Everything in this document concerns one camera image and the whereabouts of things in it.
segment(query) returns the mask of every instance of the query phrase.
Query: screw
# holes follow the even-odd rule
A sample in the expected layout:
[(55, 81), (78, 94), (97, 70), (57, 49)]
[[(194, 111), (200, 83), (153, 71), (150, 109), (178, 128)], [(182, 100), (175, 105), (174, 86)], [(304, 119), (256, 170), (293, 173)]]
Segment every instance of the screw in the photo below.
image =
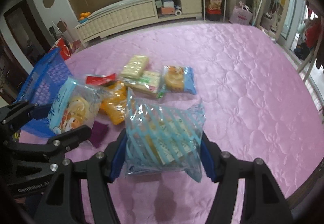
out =
[(101, 158), (103, 158), (105, 156), (105, 153), (104, 152), (97, 152), (96, 153), (96, 157), (98, 158), (98, 159), (101, 159)]
[(51, 165), (50, 165), (50, 169), (51, 169), (51, 171), (53, 171), (53, 172), (56, 172), (58, 168), (59, 168), (59, 166), (58, 166), (57, 164), (51, 164)]
[(227, 151), (223, 151), (223, 152), (221, 152), (221, 156), (223, 158), (229, 158), (231, 156), (231, 154), (229, 152), (227, 152)]
[(263, 160), (261, 158), (256, 158), (255, 162), (257, 163), (257, 165), (262, 165), (263, 164)]
[(67, 166), (67, 165), (70, 164), (70, 162), (71, 162), (70, 159), (64, 159), (64, 160), (62, 161), (62, 164), (63, 164), (64, 166)]
[(59, 140), (55, 140), (55, 141), (53, 141), (53, 144), (55, 145), (55, 146), (59, 146), (60, 145), (60, 141)]

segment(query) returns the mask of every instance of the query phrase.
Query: orange plastic package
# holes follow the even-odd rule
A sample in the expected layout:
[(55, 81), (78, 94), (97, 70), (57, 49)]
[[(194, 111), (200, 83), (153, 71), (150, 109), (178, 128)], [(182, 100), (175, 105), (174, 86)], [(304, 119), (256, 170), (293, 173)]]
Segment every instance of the orange plastic package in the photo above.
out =
[(108, 95), (103, 99), (100, 110), (108, 115), (114, 125), (117, 125), (125, 119), (127, 88), (124, 82), (116, 81), (105, 90)]

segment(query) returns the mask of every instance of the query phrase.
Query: pink box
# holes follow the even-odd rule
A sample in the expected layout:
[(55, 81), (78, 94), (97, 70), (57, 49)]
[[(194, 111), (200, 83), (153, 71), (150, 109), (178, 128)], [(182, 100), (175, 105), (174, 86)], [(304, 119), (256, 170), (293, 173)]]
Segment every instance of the pink box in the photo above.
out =
[(174, 14), (174, 7), (161, 7), (162, 14)]

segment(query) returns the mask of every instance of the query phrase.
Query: quilted flower pattern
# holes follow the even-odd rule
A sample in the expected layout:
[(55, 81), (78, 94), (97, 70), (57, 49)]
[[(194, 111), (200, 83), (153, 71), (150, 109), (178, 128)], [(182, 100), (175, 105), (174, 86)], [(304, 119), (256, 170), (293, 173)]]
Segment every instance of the quilted flower pattern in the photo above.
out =
[[(285, 197), (312, 173), (324, 153), (323, 129), (315, 105), (282, 49), (259, 29), (235, 24), (195, 24), (130, 33), (94, 45), (66, 61), (75, 77), (120, 72), (132, 55), (150, 58), (151, 70), (191, 66), (197, 96), (173, 93), (163, 104), (188, 108), (202, 98), (204, 131), (238, 159), (265, 160)], [(108, 123), (106, 117), (99, 117)], [(111, 129), (101, 145), (117, 138)], [(73, 161), (98, 150), (78, 148)], [(205, 223), (217, 185), (203, 174), (196, 183), (184, 172), (121, 176), (109, 185), (121, 223)], [(89, 198), (83, 189), (87, 221)], [(244, 180), (239, 182), (232, 223), (239, 223)]]

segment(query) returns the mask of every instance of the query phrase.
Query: bed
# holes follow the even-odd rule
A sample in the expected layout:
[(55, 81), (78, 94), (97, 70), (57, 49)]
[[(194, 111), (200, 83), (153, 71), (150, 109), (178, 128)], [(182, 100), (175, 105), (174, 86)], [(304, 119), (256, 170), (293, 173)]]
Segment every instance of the bed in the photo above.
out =
[[(281, 47), (259, 29), (237, 24), (193, 24), (129, 33), (111, 38), (66, 61), (73, 75), (120, 72), (133, 54), (150, 57), (151, 70), (191, 66), (197, 96), (168, 94), (163, 104), (187, 108), (203, 100), (204, 131), (238, 159), (261, 157), (289, 197), (314, 171), (324, 153), (323, 128), (312, 98)], [(110, 124), (106, 117), (99, 121)], [(99, 150), (114, 141), (123, 125), (110, 125)], [(22, 133), (22, 142), (43, 143)], [(98, 149), (80, 147), (72, 161)], [(196, 183), (184, 172), (119, 177), (110, 185), (121, 223), (205, 223), (217, 185), (203, 174)], [(239, 182), (232, 223), (239, 223), (244, 180)], [(93, 223), (86, 183), (86, 220)]]

